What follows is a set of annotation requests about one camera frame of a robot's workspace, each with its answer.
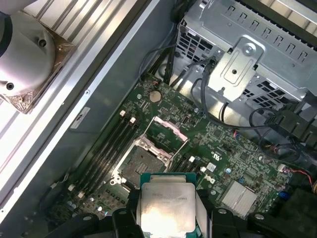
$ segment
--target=black cable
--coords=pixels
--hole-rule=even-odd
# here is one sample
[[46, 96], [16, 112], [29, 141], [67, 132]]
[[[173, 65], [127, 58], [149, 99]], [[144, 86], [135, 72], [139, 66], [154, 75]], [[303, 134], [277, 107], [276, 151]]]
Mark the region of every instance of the black cable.
[[[171, 44], [176, 44], [176, 43], [177, 43], [177, 28], [175, 28], [175, 33], [174, 33], [172, 40], [171, 40]], [[168, 84], [168, 85], [169, 85], [170, 79], [173, 75], [175, 51], [176, 51], [176, 46], [172, 47], [169, 51], [166, 69], [165, 69], [165, 74], [164, 74], [164, 78], [163, 78], [163, 82]]]
[[314, 151], [307, 151], [304, 145], [302, 145], [296, 138], [290, 136], [288, 140], [291, 142], [294, 149], [305, 159], [309, 160], [313, 165], [317, 166], [317, 156], [312, 155]]
[[199, 105], [199, 103], [197, 102], [197, 100], [194, 97], [194, 88], [196, 87], [198, 81], [201, 81], [201, 80], [202, 80], [201, 78], [196, 79], [196, 81], [193, 83], [193, 86], [190, 89], [190, 95], [192, 96], [193, 102], [197, 108], [200, 108], [201, 106]]
[[200, 60], [200, 61], [197, 61], [197, 62], [193, 62], [193, 63], [187, 65], [187, 66], [183, 69], [183, 71], [181, 71], [181, 73], [178, 75], [178, 77], [170, 84], [170, 86], [173, 88], [173, 87], [185, 76], [185, 74], [186, 74], [193, 66], [208, 63], [210, 60], [211, 60], [211, 58], [209, 58], [209, 59], [204, 59], [204, 60]]
[[210, 115], [208, 112], [208, 108], [207, 108], [207, 104], [206, 104], [206, 86], [209, 80], [209, 75], [210, 75], [210, 71], [213, 69], [215, 62], [211, 61], [209, 62], [206, 67], [205, 70], [203, 72], [203, 78], [202, 78], [202, 85], [201, 85], [201, 101], [202, 101], [202, 107], [204, 110], [204, 113], [206, 115], [206, 118], [213, 124], [215, 125], [219, 125], [219, 126], [223, 126], [226, 128], [231, 128], [234, 130], [254, 130], [254, 129], [263, 129], [263, 128], [268, 128], [267, 125], [261, 125], [261, 126], [237, 126], [237, 125], [230, 125], [230, 124], [226, 124], [221, 122], [220, 120], [218, 120], [215, 116]]
[[158, 59], [153, 63], [153, 65], [149, 69], [149, 73], [152, 75], [155, 75], [155, 73], [158, 71], [159, 67], [162, 65], [164, 59], [168, 56], [170, 48], [167, 48], [162, 51], [162, 53], [159, 55]]
[[224, 122], [224, 111], [226, 110], [226, 108], [228, 107], [228, 105], [229, 105], [229, 103], [228, 103], [228, 102], [225, 102], [225, 103], [222, 105], [221, 109], [220, 109], [220, 120], [221, 120], [222, 122]]
[[140, 64], [140, 67], [139, 67], [138, 80], [139, 80], [140, 83], [143, 83], [143, 80], [142, 80], [141, 76], [142, 76], [143, 65], [144, 65], [145, 61], [147, 60], [147, 58], [148, 58], [152, 53], [154, 53], [154, 52], [158, 52], [158, 51], [165, 50], [165, 49], [167, 49], [167, 48], [171, 48], [171, 47], [175, 47], [175, 46], [176, 46], [176, 44], [163, 46], [163, 47], [160, 47], [160, 48], [157, 48], [157, 49], [154, 49], [154, 50], [149, 51], [149, 52], [144, 56], [144, 58], [143, 58], [143, 60], [142, 60], [142, 62], [141, 62], [141, 64]]
[[[274, 113], [274, 114], [277, 113], [276, 110], [271, 109], [271, 108], [258, 108], [258, 109], [255, 109], [255, 110], [254, 110], [253, 112], [251, 112], [250, 115], [249, 115], [249, 124], [250, 124], [250, 126], [254, 126], [254, 124], [253, 124], [253, 116], [254, 116], [255, 113], [258, 113], [258, 112], [260, 112], [260, 111], [269, 111], [269, 112], [272, 112], [272, 113]], [[259, 132], [258, 130], [255, 129], [254, 131], [258, 134], [259, 137], [261, 137], [261, 134], [260, 134], [260, 132]]]

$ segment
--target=white sticker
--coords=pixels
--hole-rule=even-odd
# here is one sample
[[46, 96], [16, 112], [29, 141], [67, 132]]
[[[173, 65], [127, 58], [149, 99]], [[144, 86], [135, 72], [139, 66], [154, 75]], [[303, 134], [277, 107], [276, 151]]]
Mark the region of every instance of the white sticker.
[[207, 165], [207, 169], [208, 169], [209, 171], [211, 171], [211, 172], [213, 172], [213, 171], [215, 170], [215, 168], [216, 168], [216, 165], [214, 165], [213, 163], [209, 163], [209, 164]]
[[77, 127], [83, 121], [85, 116], [88, 114], [89, 110], [90, 110], [90, 108], [84, 107], [84, 109], [81, 111], [81, 113], [78, 115], [78, 117], [74, 121], [73, 125], [70, 126], [70, 129], [77, 129]]

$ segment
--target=ram slot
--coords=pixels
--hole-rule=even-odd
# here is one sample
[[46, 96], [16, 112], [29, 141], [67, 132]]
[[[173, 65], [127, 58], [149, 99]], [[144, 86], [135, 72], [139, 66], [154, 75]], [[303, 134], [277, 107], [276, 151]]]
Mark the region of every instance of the ram slot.
[[127, 133], [130, 130], [131, 130], [131, 125], [130, 124], [127, 124], [127, 125], [124, 126], [124, 129], [120, 132], [119, 135], [117, 135], [117, 137], [114, 139], [114, 141], [111, 144], [111, 146], [108, 147], [108, 150], [102, 156], [101, 162], [98, 164], [98, 167], [92, 170], [93, 171], [93, 176], [91, 177], [91, 179], [89, 179], [86, 182], [85, 186], [83, 187], [83, 190], [86, 191], [87, 189], [89, 189], [92, 186], [92, 184], [96, 181], [96, 178], [98, 177], [100, 171], [102, 171], [102, 168], [105, 166], [105, 164], [107, 164], [109, 156], [122, 143], [123, 138], [126, 137]]
[[102, 148], [99, 149], [98, 153], [96, 153], [93, 158], [89, 161], [87, 165], [87, 169], [81, 174], [80, 180], [77, 182], [78, 187], [81, 187], [83, 185], [83, 182], [87, 180], [92, 175], [92, 172], [94, 170], [94, 167], [97, 167], [98, 164], [101, 162], [104, 153], [108, 150], [108, 148], [111, 146], [113, 140], [117, 138], [117, 135], [123, 130], [124, 126], [127, 125], [128, 120], [122, 119], [119, 120], [111, 132], [108, 134], [108, 136], [103, 140], [102, 142]]
[[108, 174], [110, 169], [114, 166], [116, 161], [124, 154], [126, 149], [132, 143], [132, 140], [135, 137], [136, 130], [137, 126], [132, 127], [131, 130], [126, 134], [126, 136], [122, 138], [122, 141], [118, 145], [118, 147], [116, 147], [115, 150], [113, 150], [112, 153], [109, 154], [106, 164], [101, 167], [97, 179], [95, 180], [95, 184], [90, 187], [90, 189], [87, 191], [87, 194], [91, 194], [95, 190], [99, 189], [99, 186], [102, 184], [103, 179]]

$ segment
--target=screw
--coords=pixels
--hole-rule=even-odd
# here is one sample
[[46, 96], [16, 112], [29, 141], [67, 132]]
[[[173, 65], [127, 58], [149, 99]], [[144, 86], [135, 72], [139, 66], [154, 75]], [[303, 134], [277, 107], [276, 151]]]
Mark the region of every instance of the screw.
[[264, 220], [264, 216], [261, 214], [255, 214], [254, 217], [258, 220]]
[[218, 212], [219, 212], [220, 214], [226, 214], [226, 213], [227, 213], [227, 211], [224, 210], [224, 209], [219, 209]]
[[44, 40], [44, 39], [39, 40], [39, 46], [40, 47], [45, 47], [46, 46], [46, 40]]
[[12, 90], [14, 88], [14, 84], [13, 83], [7, 83], [6, 84], [6, 88], [7, 88], [7, 90]]

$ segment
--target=gray metal panel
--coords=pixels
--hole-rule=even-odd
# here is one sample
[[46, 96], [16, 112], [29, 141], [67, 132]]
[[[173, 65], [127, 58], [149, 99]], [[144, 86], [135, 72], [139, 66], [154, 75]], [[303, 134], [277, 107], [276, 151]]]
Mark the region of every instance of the gray metal panel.
[[[89, 94], [84, 94], [65, 120], [57, 126], [56, 134], [52, 135], [46, 147], [38, 153], [34, 166], [26, 174], [26, 179], [33, 178], [31, 183], [27, 188], [19, 186], [19, 189], [25, 191], [0, 226], [4, 235], [14, 237], [14, 234], [20, 234], [29, 228], [30, 223], [23, 217], [32, 218], [39, 198], [48, 186], [70, 165], [87, 154], [117, 107], [135, 85], [138, 67], [144, 55], [164, 39], [168, 40], [166, 36], [172, 27], [168, 16], [172, 5], [170, 0], [152, 0], [111, 58], [98, 70], [94, 81], [87, 88]], [[77, 131], [68, 129], [84, 105], [91, 107], [91, 111]], [[75, 137], [79, 137], [78, 144], [72, 142]]]
[[250, 38], [264, 50], [258, 74], [298, 100], [306, 89], [317, 95], [317, 52], [234, 0], [210, 1], [204, 8], [199, 2], [184, 18], [187, 29], [224, 51]]

